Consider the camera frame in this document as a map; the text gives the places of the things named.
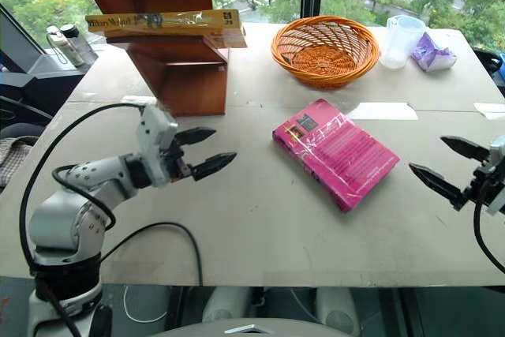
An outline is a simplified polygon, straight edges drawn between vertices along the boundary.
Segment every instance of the floor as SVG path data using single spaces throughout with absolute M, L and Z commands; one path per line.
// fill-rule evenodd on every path
M 28 296 L 33 284 L 27 279 L 0 278 L 0 336 L 25 336 L 28 319 Z M 113 337 L 145 337 L 164 330 L 166 319 L 152 324 L 138 324 L 128 319 L 123 308 L 125 286 L 106 285 L 103 303 L 114 310 Z M 201 314 L 212 288 L 194 287 L 188 292 L 183 324 L 194 324 Z M 311 290 L 296 289 L 298 297 L 311 309 Z M 398 291 L 352 289 L 361 321 L 362 337 L 408 336 L 402 317 Z M 498 337 L 505 335 L 505 294 L 486 288 L 433 287 L 415 290 L 420 313 L 420 331 L 426 337 Z M 129 312 L 138 319 L 153 319 L 166 311 L 170 288 L 164 286 L 131 286 L 126 299 Z M 259 307 L 257 316 L 309 320 L 286 288 L 266 292 L 267 307 Z M 392 323 L 391 314 L 397 317 Z

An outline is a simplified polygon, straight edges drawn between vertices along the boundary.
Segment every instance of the tabletop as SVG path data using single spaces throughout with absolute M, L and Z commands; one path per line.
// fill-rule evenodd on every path
M 265 27 L 264 34 L 275 28 Z M 253 30 L 261 28 L 246 30 L 251 37 Z M 218 131 L 204 143 L 188 146 L 187 161 L 199 163 L 229 151 L 238 152 L 238 157 L 201 182 L 186 179 L 162 189 L 141 190 L 137 197 L 116 208 L 118 224 L 107 233 L 103 251 L 145 224 L 176 221 L 186 225 L 200 243 L 204 284 L 209 286 L 505 284 L 505 276 L 474 241 L 472 204 L 460 212 L 453 210 L 408 167 L 409 162 L 424 164 L 460 188 L 468 185 L 475 161 L 456 155 L 439 137 L 462 136 L 486 145 L 503 130 L 504 120 L 488 120 L 473 107 L 477 101 L 503 102 L 484 74 L 475 74 L 480 84 L 474 84 L 481 90 L 473 91 L 473 96 L 457 91 L 454 81 L 440 80 L 446 103 L 439 99 L 440 94 L 435 95 L 430 80 L 423 79 L 425 74 L 416 74 L 419 88 L 408 80 L 407 73 L 416 73 L 417 69 L 411 63 L 403 74 L 384 72 L 388 78 L 403 76 L 391 93 L 374 88 L 387 85 L 380 79 L 380 65 L 348 88 L 319 92 L 299 84 L 279 68 L 271 60 L 267 40 L 263 44 L 254 41 L 249 49 L 231 51 L 225 116 L 178 119 L 181 129 L 208 126 Z M 28 276 L 19 245 L 17 213 L 28 176 L 55 135 L 103 103 L 124 95 L 151 95 L 139 74 L 129 67 L 132 64 L 124 52 L 110 52 L 79 84 L 0 196 L 0 275 Z M 478 73 L 477 59 L 469 53 L 466 65 L 474 66 Z M 456 68 L 444 75 L 458 76 L 452 73 Z M 444 85 L 451 90 L 442 89 Z M 433 99 L 415 99 L 416 93 L 428 91 Z M 274 128 L 320 97 L 344 111 L 364 101 L 407 102 L 417 114 L 417 120 L 356 120 L 401 161 L 347 215 L 271 139 Z M 41 172 L 28 217 L 58 188 L 49 179 L 51 168 L 138 151 L 134 133 L 138 120 L 134 110 L 108 110 L 69 134 Z M 503 257 L 503 217 L 484 213 L 482 231 L 490 249 Z M 196 284 L 189 241 L 176 230 L 164 228 L 137 236 L 103 264 L 102 273 L 106 283 Z

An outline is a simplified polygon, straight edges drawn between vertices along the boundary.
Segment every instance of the orange basket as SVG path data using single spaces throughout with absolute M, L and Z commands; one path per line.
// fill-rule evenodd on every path
M 361 77 L 380 56 L 376 39 L 364 25 L 337 16 L 293 21 L 277 33 L 271 52 L 300 81 L 325 89 Z

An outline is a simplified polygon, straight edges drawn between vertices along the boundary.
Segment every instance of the pink book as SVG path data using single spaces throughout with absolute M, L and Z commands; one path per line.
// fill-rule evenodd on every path
M 399 161 L 398 156 L 324 99 L 273 132 L 287 150 L 349 212 Z

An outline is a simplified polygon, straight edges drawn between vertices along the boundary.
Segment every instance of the purple package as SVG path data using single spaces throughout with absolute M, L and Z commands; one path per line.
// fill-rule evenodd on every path
M 448 47 L 442 48 L 425 32 L 412 53 L 412 59 L 425 72 L 448 69 L 458 57 Z
M 273 137 L 326 187 L 343 212 L 353 209 L 399 161 L 324 99 L 284 122 Z

